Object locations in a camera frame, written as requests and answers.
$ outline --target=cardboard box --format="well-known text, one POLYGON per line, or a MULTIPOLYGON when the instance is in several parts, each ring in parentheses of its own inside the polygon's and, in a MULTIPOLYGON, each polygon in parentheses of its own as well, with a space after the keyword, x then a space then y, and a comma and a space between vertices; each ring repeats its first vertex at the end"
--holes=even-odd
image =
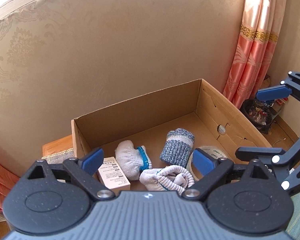
POLYGON ((103 164, 98 169, 98 177, 100 182, 116 195, 121 190, 130 190, 130 182, 114 157, 103 159, 103 164))
MULTIPOLYGON (((75 155, 102 147, 105 157, 114 156, 121 141, 144 145, 153 168, 164 168, 159 155, 170 130, 184 128, 195 135, 194 148, 215 146, 236 163, 240 146, 271 147, 261 133, 221 93, 205 80, 195 80, 132 98, 71 121, 75 155), (226 134, 218 133, 218 125, 226 134)), ((139 181, 131 190, 146 190, 139 181)))
POLYGON ((261 89, 262 88, 268 88, 268 87, 270 87, 270 83, 271 83, 270 76, 266 75, 263 82, 262 82, 262 84, 261 84, 261 86, 260 86, 260 88, 261 89))

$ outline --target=white dot marker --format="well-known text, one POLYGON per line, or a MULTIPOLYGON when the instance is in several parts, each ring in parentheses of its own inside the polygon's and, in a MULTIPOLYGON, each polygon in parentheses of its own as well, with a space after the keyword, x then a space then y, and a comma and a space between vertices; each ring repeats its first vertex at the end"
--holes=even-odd
POLYGON ((275 155, 272 157, 272 162, 277 163, 280 160, 280 157, 278 155, 275 155))
POLYGON ((290 183, 285 180, 284 182, 281 183, 281 187, 284 189, 284 190, 287 190, 290 186, 290 183))

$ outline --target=gold curtain trim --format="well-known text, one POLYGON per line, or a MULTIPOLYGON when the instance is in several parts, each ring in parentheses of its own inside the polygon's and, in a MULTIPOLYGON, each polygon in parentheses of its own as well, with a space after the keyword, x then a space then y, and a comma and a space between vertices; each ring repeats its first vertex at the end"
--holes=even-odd
POLYGON ((275 35, 274 33, 270 33, 269 40, 273 42, 278 42, 278 35, 275 35))
POLYGON ((246 36, 247 38, 250 38, 250 39, 253 39, 256 36, 255 31, 253 31, 250 28, 244 26, 243 24, 241 24, 240 33, 242 33, 243 36, 246 36))
POLYGON ((278 41, 278 35, 274 33, 261 32, 258 30, 254 31, 249 27, 244 26, 243 24, 241 24, 240 33, 249 39, 258 39, 261 42, 268 41, 268 40, 271 40, 273 42, 278 41))

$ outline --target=peeling wallpaper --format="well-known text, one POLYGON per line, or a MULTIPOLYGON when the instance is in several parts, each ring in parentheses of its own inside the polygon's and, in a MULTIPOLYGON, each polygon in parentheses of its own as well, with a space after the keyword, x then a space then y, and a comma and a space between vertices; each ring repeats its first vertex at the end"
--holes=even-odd
MULTIPOLYGON (((278 43, 268 70, 271 85, 279 85, 288 71, 300 72, 300 0, 287 0, 278 43)), ((289 97, 280 116, 300 136, 300 102, 289 97)))
POLYGON ((20 176, 71 119, 204 78, 222 90, 244 0, 37 0, 0 21, 0 164, 20 176))

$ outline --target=metal screw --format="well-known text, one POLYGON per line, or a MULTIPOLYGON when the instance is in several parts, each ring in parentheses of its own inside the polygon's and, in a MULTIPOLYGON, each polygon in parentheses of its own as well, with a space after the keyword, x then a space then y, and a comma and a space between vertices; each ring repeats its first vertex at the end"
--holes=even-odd
POLYGON ((278 155, 275 155, 275 156, 272 157, 272 162, 273 163, 277 163, 277 162, 279 162, 279 160, 280 160, 280 157, 278 155))
POLYGON ((187 197, 197 197, 197 196, 200 195, 200 191, 197 190, 197 189, 187 189, 187 190, 185 191, 185 195, 186 195, 187 197))
POLYGON ((284 182, 281 183, 281 187, 282 187, 284 190, 288 189, 289 186, 290 186, 290 183, 289 183, 287 180, 285 180, 284 182))
POLYGON ((97 192, 97 196, 100 198, 108 198, 108 197, 112 196, 112 191, 110 191, 108 189, 99 190, 97 192))
POLYGON ((218 133, 220 135, 225 135, 226 134, 226 128, 221 124, 218 125, 218 133))

